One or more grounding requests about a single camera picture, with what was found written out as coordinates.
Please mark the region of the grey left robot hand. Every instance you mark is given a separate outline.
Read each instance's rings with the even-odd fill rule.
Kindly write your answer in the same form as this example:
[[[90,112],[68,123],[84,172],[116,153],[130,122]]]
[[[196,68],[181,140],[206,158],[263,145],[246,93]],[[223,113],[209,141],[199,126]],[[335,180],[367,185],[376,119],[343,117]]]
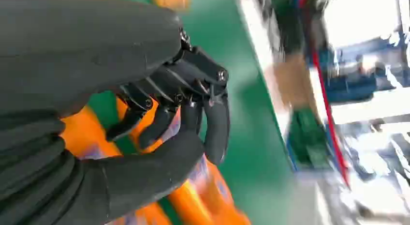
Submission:
[[[0,0],[0,222],[103,225],[181,186],[230,131],[228,72],[190,43],[178,15],[129,0]],[[81,160],[63,118],[111,90],[129,131],[159,104],[144,141],[181,109],[180,131],[149,154]]]

